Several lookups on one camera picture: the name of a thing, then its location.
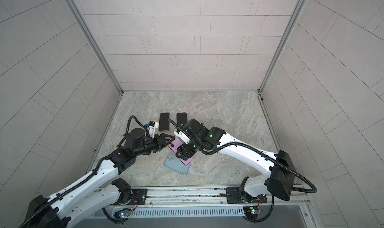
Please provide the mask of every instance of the smartphone screen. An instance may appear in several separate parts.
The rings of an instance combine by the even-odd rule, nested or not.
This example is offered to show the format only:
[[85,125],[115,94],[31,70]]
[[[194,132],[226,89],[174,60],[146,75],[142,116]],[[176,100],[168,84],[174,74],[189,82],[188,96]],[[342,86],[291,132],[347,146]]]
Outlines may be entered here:
[[169,130],[169,113],[161,113],[159,119],[159,131]]
[[179,125],[185,125],[188,122],[187,120],[187,114],[185,112],[183,113],[177,113],[176,114],[176,123]]

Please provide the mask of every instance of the marble floor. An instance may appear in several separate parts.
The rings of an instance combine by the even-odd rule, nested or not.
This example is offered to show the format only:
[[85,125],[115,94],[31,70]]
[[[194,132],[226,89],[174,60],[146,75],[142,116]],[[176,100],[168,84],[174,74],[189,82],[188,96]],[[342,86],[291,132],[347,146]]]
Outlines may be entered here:
[[[196,119],[210,129],[219,127],[239,140],[263,150],[276,152],[275,144],[262,108],[254,91],[184,91],[184,92],[126,92],[101,149],[96,157],[109,154],[116,148],[125,132],[129,116],[135,115],[142,123],[159,121],[159,114],[169,112],[176,121],[176,114],[186,112],[188,120]],[[130,130],[139,127],[134,120]],[[170,124],[168,134],[173,134]],[[187,175],[177,173],[163,165],[171,149],[142,155],[136,163],[119,177],[131,186],[160,185],[224,185],[240,184],[244,177],[260,173],[236,158],[221,153],[211,156],[195,154]]]

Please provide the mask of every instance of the purple smartphone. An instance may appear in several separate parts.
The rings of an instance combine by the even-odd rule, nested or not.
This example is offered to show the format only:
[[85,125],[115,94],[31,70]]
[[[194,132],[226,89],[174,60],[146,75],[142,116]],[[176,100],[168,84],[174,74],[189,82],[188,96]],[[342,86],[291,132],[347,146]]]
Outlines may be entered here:
[[[178,137],[175,137],[175,140],[174,141],[172,141],[172,143],[171,144],[169,144],[168,146],[169,146],[169,148],[173,151],[173,153],[175,153],[176,154],[176,152],[177,152],[177,148],[179,147],[179,146],[181,146],[183,144],[183,142],[178,138]],[[191,160],[193,160],[193,156],[191,157],[191,158],[189,158],[188,160],[183,160],[183,159],[180,159],[181,160],[181,162],[183,163],[183,164],[185,164],[185,165],[188,165],[190,162],[191,162]]]

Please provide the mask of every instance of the robotic arm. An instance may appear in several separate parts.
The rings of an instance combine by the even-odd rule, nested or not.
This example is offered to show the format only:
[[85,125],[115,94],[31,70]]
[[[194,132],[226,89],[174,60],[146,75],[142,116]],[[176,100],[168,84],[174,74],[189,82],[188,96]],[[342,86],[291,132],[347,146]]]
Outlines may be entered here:
[[[136,128],[128,132],[132,118],[143,129]],[[239,141],[220,128],[212,127],[208,130],[195,119],[191,119],[184,126],[172,120],[169,121],[176,126],[175,136],[184,141],[184,144],[177,149],[177,157],[187,160],[199,150],[206,155],[220,152],[233,156],[262,173],[257,177],[244,178],[239,191],[240,197],[245,202],[251,203],[257,199],[258,195],[268,192],[272,194],[272,199],[276,196],[282,200],[289,200],[292,190],[316,192],[316,187],[295,171],[289,155],[284,151],[275,154],[257,149]],[[133,165],[138,155],[149,155],[151,152],[161,151],[175,139],[174,136],[164,133],[154,135],[156,127],[158,127],[157,122],[150,122],[144,126],[131,116],[124,138],[117,149],[100,159],[94,170],[58,193],[46,199],[39,196],[32,200],[25,222],[19,228],[70,228],[109,204],[118,202],[125,205],[134,200],[131,186],[122,178],[114,180],[106,188],[97,189]],[[293,188],[295,176],[307,183],[311,189]]]

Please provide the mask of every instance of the purple phone case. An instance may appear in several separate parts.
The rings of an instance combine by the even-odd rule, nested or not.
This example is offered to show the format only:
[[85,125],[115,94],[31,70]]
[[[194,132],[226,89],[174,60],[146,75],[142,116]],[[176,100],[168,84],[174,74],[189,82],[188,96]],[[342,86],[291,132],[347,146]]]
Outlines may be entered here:
[[[177,152],[177,148],[178,148],[179,146],[181,146],[182,144],[183,144],[183,142],[182,142],[178,137],[175,137],[175,140],[172,141],[172,143],[169,144],[168,146],[169,146],[169,148],[173,151],[173,153],[176,154],[176,152]],[[183,160],[183,159],[180,159],[180,158],[179,158],[179,159],[181,160],[181,162],[182,162],[183,164],[188,165],[188,164],[191,162],[191,160],[193,160],[193,158],[194,158],[194,156],[192,156],[192,157],[189,158],[188,160]]]

